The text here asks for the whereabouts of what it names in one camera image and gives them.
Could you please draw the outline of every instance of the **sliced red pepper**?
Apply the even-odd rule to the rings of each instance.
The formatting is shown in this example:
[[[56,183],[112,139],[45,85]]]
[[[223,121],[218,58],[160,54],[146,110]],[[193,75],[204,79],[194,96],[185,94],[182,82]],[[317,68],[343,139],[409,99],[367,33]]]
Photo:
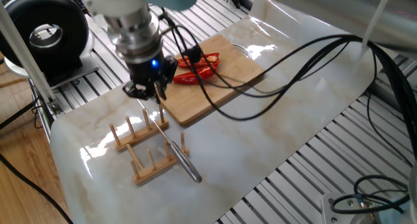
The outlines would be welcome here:
[[[211,65],[217,65],[217,64],[220,63],[219,55],[220,55],[219,53],[205,54],[207,60],[209,61],[209,63]],[[186,62],[184,62],[184,59],[179,59],[178,60],[178,67],[188,68],[188,66],[190,65],[190,62],[188,61],[188,58],[185,58],[185,60],[186,60],[186,62],[188,64]],[[204,68],[204,67],[206,67],[206,65],[207,65],[207,62],[203,58],[203,55],[201,55],[200,61],[194,64],[194,66],[195,66],[196,69],[198,69],[198,68]]]
[[[216,65],[212,65],[214,70],[217,70]],[[197,73],[201,79],[208,79],[214,75],[213,71],[210,69],[210,66],[197,69]],[[187,72],[185,74],[180,74],[174,77],[174,82],[187,85],[198,84],[197,77],[192,72]]]

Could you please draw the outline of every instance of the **metal grating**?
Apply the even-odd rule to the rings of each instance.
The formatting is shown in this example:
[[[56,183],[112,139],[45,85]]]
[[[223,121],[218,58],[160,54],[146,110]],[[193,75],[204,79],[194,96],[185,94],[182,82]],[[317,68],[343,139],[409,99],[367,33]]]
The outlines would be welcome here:
[[[410,168],[369,125],[366,101],[366,96],[359,97],[216,223],[323,223],[325,193],[353,193],[354,182],[364,175],[386,175],[407,183]],[[370,109],[381,134],[414,162],[398,112],[374,97]],[[395,187],[370,181],[360,189],[369,193]]]

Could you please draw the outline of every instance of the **black cable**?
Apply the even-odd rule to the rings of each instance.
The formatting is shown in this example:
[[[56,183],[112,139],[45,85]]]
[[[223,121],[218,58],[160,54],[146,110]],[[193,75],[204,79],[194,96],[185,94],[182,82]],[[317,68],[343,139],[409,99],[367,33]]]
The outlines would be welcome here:
[[[183,29],[185,29],[186,31],[188,31],[189,33],[190,33],[190,36],[192,36],[192,33],[187,29],[187,28],[185,28],[185,27],[183,27],[183,26],[180,26],[180,25],[178,25],[177,26],[177,28],[178,27],[181,27],[181,28],[183,28]],[[182,40],[182,43],[183,43],[183,46],[186,48],[186,44],[185,44],[185,42],[184,42],[184,39],[183,39],[183,37],[180,35],[180,33],[178,32],[178,29],[177,28],[175,28],[175,31],[177,32],[177,34],[180,36],[180,39]],[[346,36],[349,36],[349,35],[333,35],[333,36],[328,36],[328,37],[324,37],[324,38],[318,38],[318,39],[316,39],[315,41],[322,41],[322,40],[325,40],[325,39],[331,39],[331,38],[337,38],[337,37],[346,37]],[[266,108],[264,108],[263,110],[261,110],[259,113],[256,113],[256,114],[254,114],[254,115],[252,115],[252,116],[250,116],[250,117],[243,117],[243,118],[238,118],[238,117],[234,117],[234,116],[231,116],[231,115],[229,115],[229,114],[227,114],[227,113],[225,113],[225,112],[223,112],[221,109],[219,109],[219,107],[218,106],[216,106],[216,104],[210,99],[210,96],[207,94],[207,92],[206,92],[206,90],[205,90],[205,88],[204,88],[204,86],[203,86],[203,82],[201,81],[201,78],[198,76],[198,74],[197,74],[197,72],[196,72],[196,70],[195,70],[195,67],[194,67],[194,64],[190,64],[191,65],[191,68],[189,68],[194,74],[195,74],[195,76],[196,76],[196,78],[197,78],[197,80],[198,80],[198,83],[199,83],[199,85],[200,85],[200,88],[201,88],[201,90],[203,91],[203,94],[205,95],[205,97],[206,97],[206,99],[208,100],[208,102],[211,104],[211,106],[217,111],[217,112],[219,112],[219,113],[221,113],[223,116],[225,116],[225,117],[227,117],[227,118],[229,118],[229,119],[233,119],[233,120],[239,120],[239,121],[245,121],[245,120],[251,120],[251,119],[254,119],[254,118],[257,118],[257,117],[259,117],[259,116],[261,116],[261,115],[263,115],[264,113],[266,113],[267,111],[269,111],[269,109],[271,109],[274,105],[275,105],[275,103],[276,102],[278,102],[280,99],[281,99],[281,97],[288,91],[288,89],[295,83],[295,82],[297,82],[301,77],[303,77],[315,64],[317,64],[319,61],[320,61],[320,59],[318,59],[319,57],[324,57],[325,55],[327,55],[327,54],[329,54],[334,48],[336,48],[336,47],[338,47],[340,44],[343,44],[343,43],[345,43],[345,42],[347,42],[347,39],[346,38],[340,38],[339,40],[337,40],[336,42],[332,42],[332,43],[330,43],[330,44],[328,44],[326,47],[324,47],[322,50],[320,50],[319,52],[317,52],[303,67],[302,67],[302,69],[297,73],[297,75],[290,81],[290,83],[288,84],[288,85],[286,85],[286,86],[284,86],[283,87],[283,89],[282,89],[282,91],[280,91],[278,94],[277,94],[277,97],[275,97],[275,99],[266,107]],[[294,53],[296,53],[296,52],[298,52],[298,51],[300,51],[301,49],[304,49],[304,48],[306,48],[307,46],[310,46],[310,45],[312,45],[313,44],[313,42],[309,42],[309,43],[307,43],[307,44],[305,44],[305,45],[303,45],[302,47],[300,47],[300,48],[298,48],[298,49],[296,49],[296,50],[294,50],[293,52],[291,52],[290,54],[294,54]],[[181,56],[182,56],[182,58],[184,59],[184,54],[181,52],[181,50],[180,50],[180,54],[181,54]],[[280,62],[282,62],[282,61],[284,61],[285,59],[287,59],[288,57],[290,57],[290,55],[287,55],[287,56],[285,56],[284,58],[282,58],[280,61],[278,61],[278,62],[276,62],[276,64],[279,64]],[[206,63],[207,64],[209,64],[209,62],[207,61],[207,58],[203,55],[203,58],[205,58],[205,60],[206,60]],[[255,77],[255,79],[257,79],[257,78],[259,78],[259,77],[261,77],[263,74],[265,74],[265,73],[267,73],[267,72],[269,72],[271,69],[273,69],[273,67],[274,67],[274,65],[273,66],[271,66],[270,68],[268,68],[268,69],[266,69],[263,73],[261,73],[261,74],[259,74],[257,77]]]
[[[314,72],[312,72],[312,73],[310,73],[310,74],[308,74],[308,75],[306,75],[306,76],[304,76],[303,78],[301,78],[300,79],[300,81],[302,81],[302,80],[304,80],[304,79],[306,79],[307,77],[310,77],[311,75],[313,75],[313,74],[315,74],[315,73],[317,73],[318,71],[320,71],[322,68],[324,68],[326,65],[328,65],[330,62],[332,62],[334,59],[336,59],[339,55],[340,55],[340,53],[342,53],[342,51],[347,47],[347,45],[349,45],[349,43],[347,42],[341,49],[340,49],[340,51],[336,54],[336,55],[334,55],[329,61],[327,61],[325,64],[323,64],[322,66],[320,66],[318,69],[316,69]],[[227,78],[227,79],[230,79],[230,80],[232,80],[232,81],[236,81],[236,82],[239,82],[239,83],[242,83],[242,84],[244,84],[244,85],[246,85],[246,86],[248,86],[249,88],[253,88],[254,90],[256,90],[257,92],[259,92],[259,93],[261,93],[261,94],[277,94],[277,93],[279,93],[281,90],[282,90],[282,88],[283,87],[280,87],[280,88],[278,88],[278,89],[276,89],[276,90],[273,90],[273,91],[261,91],[261,90],[259,90],[259,89],[257,89],[254,85],[251,85],[251,84],[249,84],[249,83],[245,83],[245,82],[243,82],[243,81],[239,81],[239,80],[237,80],[237,79],[234,79],[234,78],[232,78],[232,77],[229,77],[229,76],[225,76],[225,75],[221,75],[221,74],[219,74],[220,76],[222,76],[223,78]],[[221,85],[217,85],[217,84],[214,84],[214,83],[212,83],[212,82],[209,82],[209,81],[205,81],[205,83],[206,84],[208,84],[208,85],[212,85],[212,86],[215,86],[215,87],[217,87],[217,88],[222,88],[222,89],[230,89],[230,87],[225,87],[225,86],[221,86]]]
[[[36,126],[37,117],[40,117],[40,112],[39,112],[39,109],[40,109],[40,108],[42,108],[42,106],[33,107],[33,108],[31,109],[32,114],[34,115],[33,126],[35,127],[35,129],[41,129],[41,128],[43,128],[43,126],[42,126],[42,125],[40,125],[40,126]]]
[[[13,114],[13,116],[6,119],[4,122],[0,124],[0,130],[2,130],[4,127],[8,126],[11,122],[16,120],[18,117],[22,116],[25,112],[27,112],[30,108],[32,108],[36,102],[38,101],[38,98],[35,98],[31,103],[27,104],[25,107],[23,107],[21,110],[19,110],[17,113]]]
[[[36,97],[30,104],[27,104],[25,107],[23,107],[17,113],[13,114],[13,116],[9,117],[4,122],[2,122],[0,124],[0,130],[3,129],[4,127],[6,127],[7,125],[9,125],[14,120],[16,120],[18,117],[22,116],[28,110],[32,109],[32,107],[36,104],[38,99],[39,99],[39,97]],[[50,197],[42,188],[40,188],[35,183],[30,181],[23,174],[21,174],[15,167],[13,167],[12,164],[10,164],[10,162],[7,161],[7,159],[1,153],[0,153],[0,161],[1,161],[1,163],[3,163],[3,165],[6,166],[6,168],[8,170],[10,170],[10,172],[12,172],[14,175],[16,175],[20,180],[25,182],[27,185],[31,186],[37,192],[39,192],[39,194],[41,194],[43,197],[45,197],[45,199],[47,201],[49,201],[58,210],[58,212],[64,217],[66,222],[72,223],[71,219],[68,217],[68,215],[65,213],[65,211],[58,205],[58,203],[55,200],[52,199],[52,197]]]
[[[381,179],[381,180],[385,180],[388,182],[391,182],[401,188],[403,188],[406,192],[408,192],[408,186],[396,179],[387,177],[387,176],[383,176],[383,175],[366,175],[363,176],[362,178],[359,178],[353,186],[353,191],[354,194],[352,195],[344,195],[340,198],[337,198],[331,205],[330,208],[333,212],[337,213],[337,214],[370,214],[370,213],[374,213],[374,212],[380,212],[383,210],[388,210],[391,208],[394,208],[396,210],[398,210],[400,213],[403,213],[404,211],[399,207],[400,205],[406,203],[407,201],[410,200],[410,196],[407,193],[404,197],[392,202],[388,199],[385,199],[384,197],[380,197],[375,195],[376,193],[380,193],[380,192],[384,192],[384,190],[380,190],[377,192],[374,192],[372,194],[362,194],[359,193],[359,185],[361,182],[365,181],[365,180],[369,180],[369,179]],[[345,199],[351,199],[351,198],[355,198],[358,200],[358,202],[362,202],[362,200],[367,199],[367,198],[371,198],[371,199],[376,199],[378,201],[382,201],[385,202],[386,204],[378,206],[378,207],[373,207],[373,208],[363,208],[363,209],[356,209],[356,210],[340,210],[335,208],[335,205],[337,205],[337,203],[344,201]]]
[[[372,53],[372,57],[373,57],[373,79],[371,82],[371,85],[374,85],[376,80],[377,80],[377,74],[378,74],[378,68],[377,68],[377,58],[375,57],[375,53]],[[385,137],[383,137],[381,135],[381,133],[379,133],[379,131],[376,129],[375,125],[372,122],[371,119],[371,115],[369,114],[369,104],[371,103],[371,93],[369,92],[368,97],[367,97],[367,104],[366,104],[366,114],[367,114],[367,119],[369,121],[369,124],[371,125],[371,127],[373,128],[373,130],[375,131],[375,133],[377,133],[377,135],[388,145],[390,146],[390,148],[392,148],[392,150],[394,150],[403,160],[403,162],[408,165],[409,167],[412,167],[412,163],[408,160],[407,157],[405,157],[404,154],[402,154],[395,146],[393,146],[393,144],[391,144],[387,139],[385,139]]]
[[[198,46],[198,43],[196,41],[196,39],[194,38],[193,34],[185,27],[181,26],[181,25],[177,25],[174,27],[173,29],[173,36],[175,39],[175,42],[177,44],[177,47],[180,51],[181,57],[184,59],[184,54],[181,51],[181,48],[179,46],[178,40],[175,36],[175,33],[179,36],[180,41],[182,42],[182,45],[184,47],[185,50],[187,50],[184,38],[182,37],[182,35],[179,33],[179,28],[184,29],[187,33],[190,34],[190,36],[193,38],[196,46]],[[300,81],[301,79],[305,79],[307,77],[309,77],[310,75],[316,73],[318,70],[320,70],[322,67],[326,66],[329,62],[331,62],[333,59],[335,59],[336,57],[334,57],[333,59],[331,59],[330,61],[328,61],[327,63],[325,63],[322,67],[318,68],[316,71],[312,72],[311,74],[308,74],[306,76],[306,74],[322,59],[324,58],[326,55],[328,55],[333,49],[335,49],[336,47],[345,44],[345,46],[342,48],[341,51],[343,51],[343,49],[347,46],[347,44],[349,42],[362,42],[362,38],[354,36],[354,35],[332,35],[332,36],[327,36],[327,37],[323,37],[323,38],[318,38],[316,40],[313,40],[307,44],[304,44],[303,46],[299,47],[298,49],[292,51],[290,54],[286,55],[284,58],[280,59],[279,61],[277,61],[275,64],[273,64],[271,67],[267,68],[264,72],[262,72],[261,74],[259,74],[258,76],[256,76],[255,78],[253,78],[251,81],[247,82],[247,83],[243,83],[241,85],[238,86],[232,86],[230,85],[230,83],[228,83],[224,77],[222,77],[221,75],[219,75],[215,69],[213,69],[212,65],[207,61],[207,58],[205,57],[205,54],[201,51],[202,57],[205,59],[206,63],[208,64],[208,66],[210,67],[210,69],[212,70],[212,72],[224,83],[226,84],[226,86],[220,86],[220,88],[229,88],[229,89],[233,89],[237,92],[243,92],[243,90],[240,90],[241,88],[244,87],[251,87],[253,86],[253,83],[256,83],[256,81],[260,80],[263,75],[265,75],[267,72],[269,72],[271,69],[273,69],[273,67],[275,67],[276,65],[280,64],[282,61],[286,60],[287,58],[289,58],[290,56],[292,56],[293,54],[295,54],[296,52],[300,51],[301,49],[304,49],[316,42],[320,42],[323,40],[328,40],[328,39],[336,39],[335,41],[327,44],[324,48],[322,48],[320,51],[318,51],[301,69],[300,71],[295,75],[295,77],[287,84],[284,85],[276,90],[273,90],[272,92],[269,92],[265,95],[262,96],[254,96],[254,98],[264,98],[265,96],[275,96],[275,99],[262,111],[260,111],[259,113],[250,116],[250,117],[244,117],[244,118],[237,118],[237,117],[233,117],[231,115],[228,115],[227,113],[224,113],[221,109],[219,109],[218,106],[216,106],[216,104],[213,103],[213,101],[210,99],[210,96],[207,94],[204,86],[203,86],[203,80],[199,77],[197,70],[195,69],[194,64],[190,63],[186,63],[188,65],[188,68],[193,72],[193,74],[196,76],[197,80],[198,80],[198,84],[203,92],[203,94],[205,95],[205,98],[207,99],[207,101],[211,104],[211,106],[217,110],[217,112],[219,112],[220,114],[222,114],[223,116],[229,118],[229,119],[233,119],[233,120],[250,120],[250,119],[254,119],[255,117],[258,117],[260,115],[262,115],[263,113],[265,113],[266,111],[268,111],[284,94],[286,91],[288,91],[289,88],[292,87],[292,85],[294,85],[297,81]],[[373,76],[373,81],[372,83],[375,82],[376,79],[376,75],[377,75],[377,62],[376,62],[376,58],[378,58],[378,60],[381,62],[382,67],[384,69],[384,71],[387,73],[388,79],[390,81],[390,84],[392,86],[392,90],[394,92],[395,98],[397,99],[397,102],[400,106],[401,109],[401,113],[403,114],[403,118],[405,121],[405,124],[407,126],[407,131],[409,133],[409,137],[411,140],[411,145],[412,145],[412,149],[413,149],[413,153],[414,153],[414,157],[417,157],[417,103],[416,103],[416,99],[414,97],[414,93],[410,87],[409,82],[407,81],[407,79],[405,78],[405,76],[403,75],[403,73],[401,72],[401,70],[398,68],[398,66],[395,64],[395,62],[393,62],[393,60],[382,50],[380,49],[378,46],[376,46],[375,44],[373,44],[372,42],[368,42],[367,43],[368,47],[371,49],[371,51],[373,52],[373,62],[374,62],[374,76]],[[369,99],[368,99],[368,103],[367,103],[367,115],[368,115],[368,119],[369,119],[369,123],[370,125],[372,125],[373,129],[375,130],[375,132],[381,137],[381,139],[383,141],[386,141],[386,143],[394,150],[396,151],[400,157],[403,158],[404,162],[408,165],[408,166],[412,166],[411,162],[404,156],[402,155],[402,153],[400,151],[398,151],[398,149],[396,149],[393,145],[391,145],[389,142],[387,142],[387,140],[377,131],[377,129],[375,128],[375,126],[372,123],[372,120],[370,119],[370,114],[369,114]],[[386,192],[384,190],[380,190],[380,191],[376,191],[373,194],[361,194],[358,193],[358,186],[361,183],[361,181],[363,180],[367,180],[367,179],[372,179],[372,178],[378,178],[378,179],[383,179],[383,180],[387,180],[390,181],[394,184],[397,184],[398,186],[404,188],[405,192],[407,192],[407,186],[393,178],[388,178],[385,176],[381,176],[381,175],[370,175],[370,176],[364,176],[363,178],[359,179],[354,186],[354,190],[355,190],[355,194],[352,195],[346,195],[343,197],[340,197],[338,199],[336,199],[336,201],[333,202],[333,204],[331,205],[331,209],[333,212],[336,213],[340,213],[340,214],[365,214],[365,213],[374,213],[374,212],[379,212],[382,210],[387,210],[390,208],[394,208],[396,210],[398,210],[399,212],[403,212],[403,210],[399,207],[399,205],[407,202],[410,197],[408,194],[406,194],[404,197],[402,197],[401,199],[398,199],[394,202],[385,199],[384,197],[379,197],[375,194],[377,193],[381,193],[381,192]],[[372,208],[366,208],[366,209],[359,209],[359,210],[338,210],[336,209],[334,206],[338,203],[343,201],[344,199],[350,199],[350,198],[355,198],[358,199],[359,201],[363,201],[363,200],[370,200],[370,201],[374,201],[375,203],[379,203],[381,204],[381,206],[378,207],[372,207]]]
[[[186,30],[190,36],[193,38],[193,34],[185,27],[183,26],[177,26],[180,28],[183,28],[184,30]],[[176,29],[177,34],[179,34],[180,38],[182,38],[182,36],[180,35],[180,33],[178,32],[178,29]],[[328,37],[323,37],[323,38],[318,38],[314,41],[311,41],[301,47],[299,47],[298,49],[294,50],[293,52],[291,52],[290,54],[288,54],[287,56],[285,56],[284,58],[282,58],[281,60],[279,60],[278,62],[276,62],[274,65],[279,64],[280,62],[282,62],[283,60],[285,60],[286,58],[290,57],[292,54],[295,54],[296,52],[300,51],[301,49],[304,49],[305,47],[315,43],[315,42],[319,42],[322,40],[326,40],[326,39],[333,39],[333,38],[340,38],[339,40],[330,43],[329,45],[327,45],[327,47],[323,48],[321,51],[319,51],[318,53],[316,53],[316,55],[311,58],[308,63],[306,63],[306,65],[304,65],[304,67],[301,69],[301,71],[299,71],[298,75],[300,73],[303,73],[303,75],[306,73],[306,70],[308,71],[313,65],[317,63],[321,58],[323,58],[326,54],[329,53],[329,50],[333,50],[334,48],[331,46],[332,44],[342,44],[343,42],[361,42],[362,39],[354,36],[354,35],[332,35],[332,36],[328,36]],[[417,105],[415,102],[415,98],[414,95],[412,94],[411,87],[409,86],[409,83],[407,82],[407,80],[405,79],[405,77],[403,76],[402,72],[399,70],[399,68],[396,66],[396,64],[391,60],[391,58],[385,53],[383,52],[383,50],[381,50],[380,48],[378,48],[376,45],[372,44],[371,42],[368,43],[368,46],[371,47],[371,49],[374,51],[374,53],[377,54],[378,58],[380,59],[380,62],[382,63],[384,69],[387,70],[391,70],[393,75],[390,77],[390,79],[392,80],[392,85],[395,86],[395,88],[393,87],[393,91],[394,94],[397,96],[397,98],[399,98],[402,101],[399,101],[399,105],[401,105],[404,109],[403,111],[403,116],[405,119],[408,119],[407,121],[407,130],[409,131],[409,136],[412,141],[412,146],[413,146],[413,152],[414,152],[414,157],[416,157],[416,151],[417,151],[417,132],[415,130],[415,127],[413,127],[413,124],[416,124],[417,122]],[[263,74],[267,73],[269,70],[271,70],[274,65],[272,65],[270,68],[266,69],[263,73],[259,74],[255,79],[261,77]],[[226,81],[224,81],[224,79],[216,73],[216,71],[214,69],[212,69],[212,71],[229,87],[234,88],[236,90],[236,88],[241,88],[244,87],[246,84],[237,86],[237,87],[232,87],[230,84],[228,84]],[[194,74],[197,77],[197,80],[199,81],[199,85],[201,87],[201,90],[203,91],[203,94],[205,95],[206,99],[209,101],[209,103],[211,104],[211,106],[217,110],[219,113],[221,113],[222,115],[224,115],[225,117],[228,117],[230,119],[233,120],[250,120],[250,119],[254,119],[255,117],[258,117],[260,115],[262,115],[263,113],[265,113],[266,111],[268,111],[272,105],[274,105],[280,98],[280,96],[282,96],[283,93],[285,93],[287,91],[287,89],[289,87],[291,87],[294,84],[294,80],[292,80],[292,82],[290,82],[288,85],[282,87],[282,89],[280,89],[277,93],[272,93],[269,94],[269,96],[273,96],[275,94],[278,94],[278,97],[271,103],[271,105],[269,105],[266,109],[264,109],[262,112],[251,116],[251,117],[246,117],[246,118],[237,118],[237,117],[233,117],[231,115],[228,115],[227,113],[224,113],[223,111],[221,111],[214,103],[212,103],[210,97],[206,94],[204,86],[202,85],[202,81],[201,79],[197,76],[197,74],[194,72]],[[396,152],[399,152],[395,147],[392,147],[393,150],[395,150]]]
[[[375,194],[378,194],[378,193],[385,193],[385,192],[403,192],[404,193],[404,192],[408,192],[408,191],[404,190],[404,189],[382,189],[382,190],[371,193],[371,195],[375,195]]]
[[[385,205],[385,204],[386,204],[386,203],[382,203],[382,202],[380,202],[380,201],[376,201],[376,200],[371,199],[371,198],[364,198],[364,200],[365,200],[365,201],[371,201],[371,202],[373,202],[373,203],[377,203],[377,204],[382,204],[382,205]]]
[[[378,206],[378,207],[372,207],[372,208],[362,208],[362,209],[352,209],[352,210],[340,210],[335,208],[335,205],[340,203],[341,201],[347,200],[347,199],[357,199],[359,203],[361,203],[366,198],[372,198],[379,201],[383,201],[386,204]],[[401,209],[399,206],[406,203],[410,200],[410,197],[407,195],[407,197],[401,198],[397,201],[390,201],[388,199],[385,199],[384,197],[379,197],[377,195],[368,195],[368,194],[350,194],[350,195],[344,195],[342,197],[337,198],[334,200],[334,202],[330,205],[330,209],[337,213],[337,214],[372,214],[374,212],[380,212],[384,210],[389,210],[391,208],[396,209],[398,212],[403,213],[404,210]]]
[[[32,181],[30,181],[28,178],[26,178],[25,175],[21,174],[15,167],[13,167],[12,164],[10,164],[10,162],[7,161],[7,159],[2,154],[0,154],[0,161],[1,161],[1,163],[3,163],[3,165],[6,166],[6,168],[8,170],[10,170],[10,172],[12,172],[14,175],[16,175],[20,180],[24,181],[27,185],[31,186],[37,192],[39,192],[39,194],[41,194],[43,197],[45,197],[45,199],[47,201],[49,201],[53,205],[53,207],[55,207],[58,210],[58,212],[64,217],[64,219],[67,223],[73,224],[70,217],[68,217],[68,215],[65,213],[65,211],[59,206],[59,204],[54,199],[52,199],[51,196],[49,196],[38,185],[36,185]]]

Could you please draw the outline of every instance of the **white marble surface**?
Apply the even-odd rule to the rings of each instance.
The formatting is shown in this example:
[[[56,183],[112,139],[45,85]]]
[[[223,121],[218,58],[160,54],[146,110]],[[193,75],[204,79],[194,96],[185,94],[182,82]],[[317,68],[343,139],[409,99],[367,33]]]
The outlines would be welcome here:
[[[261,66],[324,35],[343,33],[310,16],[267,0],[256,0],[250,15],[222,31],[232,43],[247,48]],[[286,84],[323,44],[312,46],[279,65],[258,84],[275,89]],[[121,88],[63,115],[51,131],[51,150],[74,223],[213,223],[273,169],[325,127],[359,97],[373,76],[369,52],[353,70],[360,45],[352,44],[326,68],[297,83],[265,115],[248,122],[211,113],[185,129],[168,115],[166,134],[179,142],[186,132],[190,159],[203,177],[196,184],[181,166],[142,186],[132,181],[131,156],[117,152],[108,128],[128,134],[125,116],[135,129],[144,127],[141,106]],[[235,116],[252,115],[272,99],[239,96],[222,109]],[[143,102],[159,119],[154,102]],[[156,135],[134,147],[148,165],[164,157]]]

